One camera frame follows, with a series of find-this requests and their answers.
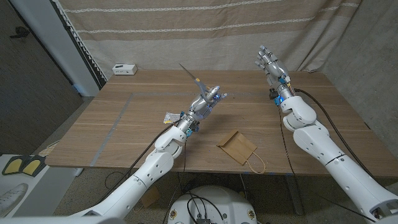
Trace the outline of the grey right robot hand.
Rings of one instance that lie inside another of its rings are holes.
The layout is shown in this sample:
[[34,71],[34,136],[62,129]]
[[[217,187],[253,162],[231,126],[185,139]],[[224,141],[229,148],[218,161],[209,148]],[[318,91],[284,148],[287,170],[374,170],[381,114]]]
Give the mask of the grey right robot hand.
[[264,70],[267,82],[271,86],[269,98],[277,106],[295,96],[290,84],[290,77],[286,66],[267,47],[261,45],[255,64]]

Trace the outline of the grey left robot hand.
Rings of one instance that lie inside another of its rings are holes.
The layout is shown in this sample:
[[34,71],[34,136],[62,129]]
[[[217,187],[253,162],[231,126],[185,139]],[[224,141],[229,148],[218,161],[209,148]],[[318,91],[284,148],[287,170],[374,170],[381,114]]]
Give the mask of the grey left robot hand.
[[220,92],[220,86],[207,87],[204,93],[199,94],[191,103],[188,112],[179,121],[177,127],[189,137],[192,132],[198,131],[198,125],[205,119],[212,109],[221,100],[228,96],[227,93]]

